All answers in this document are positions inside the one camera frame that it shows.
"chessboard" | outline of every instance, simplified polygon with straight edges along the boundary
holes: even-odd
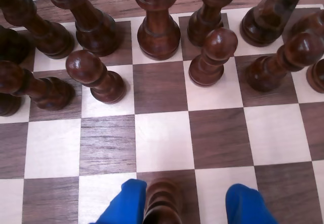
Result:
[[[127,93],[112,105],[68,76],[66,58],[32,49],[21,66],[36,78],[63,79],[76,95],[59,111],[41,110],[24,97],[16,114],[0,118],[0,222],[88,224],[126,180],[167,177],[182,189],[185,224],[227,223],[225,194],[234,183],[258,189],[279,223],[322,223],[324,94],[308,85],[307,68],[268,93],[253,90],[244,76],[256,58],[276,53],[302,15],[319,9],[298,5],[282,36],[263,48],[239,33],[249,8],[222,10],[238,48],[220,81],[207,88],[188,75],[200,54],[186,33],[192,13],[172,14],[181,44],[164,61],[140,50],[144,17],[116,19],[121,46],[101,60],[125,80]],[[63,25],[75,36],[74,23]]]

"chess rook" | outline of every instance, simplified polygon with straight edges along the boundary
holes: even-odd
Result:
[[[61,9],[71,10],[75,17],[76,38],[80,45],[106,56],[119,46],[116,23],[109,15],[96,9],[88,0],[51,0]]]
[[[21,104],[21,97],[0,93],[0,116],[9,117],[15,114]]]
[[[0,60],[21,63],[28,55],[30,44],[27,38],[15,30],[0,25]]]
[[[181,224],[182,196],[177,185],[168,179],[156,179],[146,190],[143,224]]]
[[[251,8],[240,24],[243,39],[257,47],[279,38],[299,0],[262,0]]]
[[[324,38],[324,10],[303,16],[290,30],[290,37],[311,29]]]
[[[302,32],[282,45],[277,54],[262,56],[246,69],[249,85],[258,91],[271,91],[280,86],[288,71],[300,71],[316,63],[323,55],[324,43],[312,32]]]
[[[194,12],[188,24],[188,38],[195,46],[202,46],[212,30],[223,27],[221,9],[233,0],[202,0],[202,7]]]
[[[66,70],[72,79],[90,87],[98,101],[113,104],[125,95],[126,86],[120,75],[108,71],[100,58],[89,51],[72,52],[66,60]]]
[[[237,48],[235,33],[226,28],[210,32],[202,47],[201,55],[195,57],[189,67],[191,80],[199,86],[211,86],[224,73],[224,63]]]
[[[136,0],[146,11],[146,17],[137,32],[137,40],[142,51],[152,59],[168,59],[178,49],[180,29],[169,14],[169,8],[175,1]]]
[[[28,95],[39,108],[52,111],[67,106],[74,95],[68,83],[56,77],[35,79],[32,72],[9,61],[0,61],[0,92]]]
[[[309,85],[317,92],[324,93],[324,59],[310,66],[306,73]]]
[[[72,35],[61,24],[42,19],[33,0],[0,0],[0,8],[8,23],[30,31],[36,47],[48,57],[64,58],[73,50]]]

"light square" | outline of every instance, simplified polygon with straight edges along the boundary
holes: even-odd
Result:
[[[315,174],[320,209],[322,212],[322,220],[324,220],[324,160],[313,161],[313,169]]]
[[[137,172],[194,169],[187,111],[135,115]]]
[[[95,222],[131,178],[136,179],[135,172],[80,176],[78,224]]]
[[[183,62],[189,111],[243,107],[234,57],[225,63],[222,78],[209,87],[200,87],[191,81],[190,63]]]
[[[25,178],[79,174],[81,119],[30,122]]]
[[[171,15],[174,21],[179,25],[178,15]],[[147,57],[141,50],[140,45],[137,41],[137,31],[143,22],[145,17],[136,17],[131,20],[132,25],[132,51],[133,51],[133,64],[146,64],[146,63],[161,63],[161,62],[171,62],[171,61],[182,61],[182,50],[181,42],[177,52],[171,57],[163,61],[153,60]]]
[[[124,98],[115,104],[105,104],[92,96],[90,88],[82,86],[82,118],[134,114],[133,66],[108,66],[107,69],[118,73],[124,80]]]
[[[258,188],[254,167],[201,169],[195,174],[201,224],[227,224],[225,196],[233,184]]]
[[[18,111],[9,117],[0,117],[0,124],[23,123],[29,120],[30,98],[23,96]]]
[[[249,11],[249,9],[250,8],[226,10],[229,28],[235,32],[238,39],[238,46],[234,55],[242,56],[242,55],[276,53],[278,48],[284,44],[281,36],[269,46],[261,47],[261,48],[254,47],[248,44],[242,38],[239,32],[239,25],[243,17],[245,16],[245,14],[247,13],[247,11]]]
[[[77,42],[75,32],[75,23],[65,23],[64,27],[71,33],[74,38],[74,51],[81,50],[81,45]],[[52,59],[46,56],[44,53],[39,51],[37,48],[35,49],[35,63],[34,63],[34,72],[36,71],[49,71],[49,70],[60,70],[65,69],[65,58],[61,59]]]
[[[23,179],[0,179],[0,223],[21,224]]]
[[[298,104],[244,108],[254,165],[311,161]]]

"brown chess piece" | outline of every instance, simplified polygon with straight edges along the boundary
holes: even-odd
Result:
[[[240,24],[243,39],[264,47],[279,38],[299,0],[262,0],[251,8]]]
[[[20,108],[21,97],[0,93],[0,116],[9,117]]]
[[[48,57],[64,58],[73,50],[73,36],[61,24],[43,20],[33,0],[0,0],[0,8],[8,23],[30,31],[36,47]]]
[[[15,30],[0,25],[0,60],[21,63],[28,55],[30,44],[27,38]]]
[[[187,28],[188,38],[195,46],[202,46],[212,30],[223,27],[221,9],[233,0],[202,0],[202,7],[194,12]]]
[[[126,87],[120,75],[108,71],[100,58],[89,51],[72,52],[66,60],[66,70],[72,79],[90,87],[98,101],[113,104],[125,95]]]
[[[288,71],[300,71],[316,63],[323,55],[324,42],[310,31],[302,32],[282,45],[273,56],[262,56],[246,69],[249,85],[258,91],[271,91],[280,86]]]
[[[324,93],[324,59],[309,66],[306,77],[311,88],[319,93]]]
[[[204,42],[201,55],[195,57],[189,67],[191,80],[199,86],[211,86],[224,73],[224,63],[237,48],[235,33],[226,28],[210,32]]]
[[[39,108],[60,110],[70,102],[74,89],[56,78],[35,79],[32,72],[15,63],[0,61],[0,92],[14,96],[28,95]]]
[[[303,16],[290,30],[290,37],[311,29],[324,38],[324,10]]]
[[[146,190],[143,224],[181,224],[182,196],[177,185],[157,179]]]
[[[176,0],[135,0],[146,17],[138,29],[137,40],[148,57],[164,60],[172,57],[180,43],[180,29],[169,15]]]
[[[80,45],[97,56],[106,56],[119,46],[116,24],[109,15],[96,9],[89,0],[51,0],[75,17],[76,39]]]

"chess piece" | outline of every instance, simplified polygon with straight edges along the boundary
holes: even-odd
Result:
[[[202,0],[202,7],[194,12],[187,28],[188,38],[195,46],[202,46],[212,30],[223,27],[221,9],[232,0]]]
[[[56,78],[35,79],[32,72],[9,61],[0,61],[0,92],[14,96],[28,95],[39,108],[60,110],[74,95],[68,83]]]
[[[262,0],[251,8],[240,24],[243,39],[257,47],[279,38],[299,0]]]
[[[319,93],[324,93],[324,59],[309,66],[306,77],[311,88]]]
[[[177,185],[157,179],[146,190],[143,224],[181,224],[182,196]]]
[[[290,37],[311,29],[324,38],[324,10],[305,15],[290,30]]]
[[[120,75],[108,71],[100,58],[89,51],[72,52],[66,60],[66,70],[72,79],[90,87],[98,101],[113,104],[125,95],[126,87]]]
[[[73,36],[61,24],[43,20],[33,0],[0,0],[0,8],[8,23],[30,31],[36,47],[46,56],[60,59],[73,50]]]
[[[288,71],[300,71],[316,63],[323,55],[324,42],[312,32],[302,32],[282,45],[277,54],[262,56],[246,69],[249,85],[258,91],[278,88]]]
[[[9,117],[20,108],[21,97],[0,93],[0,116]]]
[[[88,0],[51,0],[75,17],[76,39],[80,45],[97,56],[106,56],[114,52],[119,40],[116,24],[109,15],[96,9]]]
[[[21,63],[28,55],[30,44],[27,38],[15,30],[0,25],[0,60]]]
[[[237,48],[235,33],[226,28],[210,32],[204,42],[201,55],[195,57],[189,67],[191,80],[199,86],[211,86],[224,73],[224,63]]]
[[[146,11],[138,29],[137,40],[148,57],[164,60],[172,57],[180,43],[180,29],[169,15],[176,0],[135,0]]]

